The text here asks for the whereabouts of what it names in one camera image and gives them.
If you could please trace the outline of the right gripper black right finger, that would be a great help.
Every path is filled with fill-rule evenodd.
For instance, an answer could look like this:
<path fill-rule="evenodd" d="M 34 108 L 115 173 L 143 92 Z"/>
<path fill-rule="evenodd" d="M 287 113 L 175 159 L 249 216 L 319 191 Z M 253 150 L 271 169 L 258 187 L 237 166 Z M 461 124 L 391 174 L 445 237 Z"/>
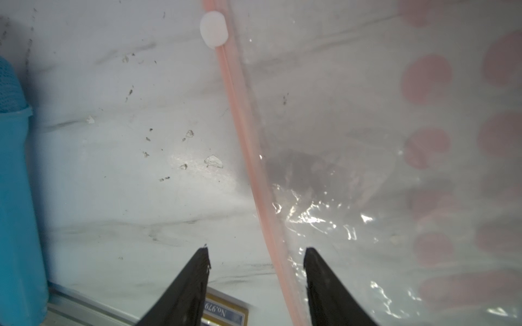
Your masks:
<path fill-rule="evenodd" d="M 304 255 L 313 326 L 377 326 L 313 247 Z"/>

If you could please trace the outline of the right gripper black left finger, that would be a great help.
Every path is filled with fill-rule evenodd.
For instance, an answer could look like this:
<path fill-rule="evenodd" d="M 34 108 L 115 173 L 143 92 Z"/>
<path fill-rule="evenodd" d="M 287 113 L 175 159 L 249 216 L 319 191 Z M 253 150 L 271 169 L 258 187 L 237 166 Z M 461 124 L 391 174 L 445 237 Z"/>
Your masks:
<path fill-rule="evenodd" d="M 199 248 L 136 326 L 200 325 L 210 270 L 208 248 Z"/>

